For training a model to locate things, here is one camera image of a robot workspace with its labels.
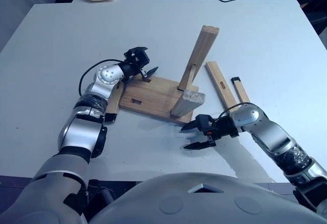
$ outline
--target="wooden board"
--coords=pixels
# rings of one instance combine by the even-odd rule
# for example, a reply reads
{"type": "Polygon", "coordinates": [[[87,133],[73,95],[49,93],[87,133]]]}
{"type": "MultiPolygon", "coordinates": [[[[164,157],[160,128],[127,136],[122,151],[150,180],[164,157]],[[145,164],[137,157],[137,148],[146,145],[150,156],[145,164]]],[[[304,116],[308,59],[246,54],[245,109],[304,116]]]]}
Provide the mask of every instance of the wooden board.
{"type": "Polygon", "coordinates": [[[195,43],[189,62],[184,71],[183,77],[180,81],[178,89],[185,90],[189,82],[192,67],[195,69],[192,73],[192,81],[198,74],[200,67],[202,66],[204,59],[206,58],[210,48],[214,44],[214,41],[219,33],[219,28],[213,26],[203,26],[199,37],[195,43]]]}
{"type": "MultiPolygon", "coordinates": [[[[183,91],[178,90],[178,85],[178,82],[154,76],[143,81],[141,75],[137,75],[133,77],[126,88],[119,106],[177,124],[189,123],[193,111],[182,117],[170,114],[171,109],[183,94],[183,91]]],[[[191,86],[190,89],[192,91],[199,90],[195,86],[191,86]]]]}
{"type": "Polygon", "coordinates": [[[106,113],[118,114],[119,112],[118,104],[124,92],[124,88],[125,85],[122,82],[117,83],[116,86],[113,88],[108,100],[106,113]]]}
{"type": "Polygon", "coordinates": [[[190,113],[205,101],[205,94],[195,92],[189,89],[185,89],[183,95],[181,95],[170,111],[170,114],[182,117],[190,113]]]}
{"type": "Polygon", "coordinates": [[[249,97],[247,96],[247,93],[245,91],[245,88],[241,82],[241,79],[239,77],[233,77],[231,79],[234,88],[236,90],[236,93],[240,99],[241,102],[250,102],[249,97]]]}
{"type": "MultiPolygon", "coordinates": [[[[217,63],[215,61],[210,61],[207,62],[206,67],[215,83],[216,89],[224,103],[225,108],[230,108],[233,105],[236,105],[237,102],[233,96],[233,94],[231,93],[229,86],[227,85],[227,82],[223,76],[223,74],[221,73],[217,63]]],[[[235,107],[229,111],[234,111],[237,110],[238,108],[235,107]]]]}

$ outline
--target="silver robot arm segment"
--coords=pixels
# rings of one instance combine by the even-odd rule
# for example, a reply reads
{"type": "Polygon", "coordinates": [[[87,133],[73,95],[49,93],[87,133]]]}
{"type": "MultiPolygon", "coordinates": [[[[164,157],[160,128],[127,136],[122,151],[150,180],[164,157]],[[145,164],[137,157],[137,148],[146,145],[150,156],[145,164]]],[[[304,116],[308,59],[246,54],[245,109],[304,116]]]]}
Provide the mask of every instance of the silver robot arm segment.
{"type": "Polygon", "coordinates": [[[131,49],[124,62],[98,68],[94,83],[80,97],[59,135],[59,152],[42,165],[16,202],[0,215],[0,223],[82,223],[80,215],[88,204],[89,161],[101,154],[106,141],[107,100],[120,80],[142,75],[142,68],[149,63],[146,49],[131,49]]]}
{"type": "Polygon", "coordinates": [[[296,187],[295,196],[299,202],[327,218],[326,170],[259,107],[245,104],[229,116],[238,132],[249,132],[280,167],[296,187]]]}

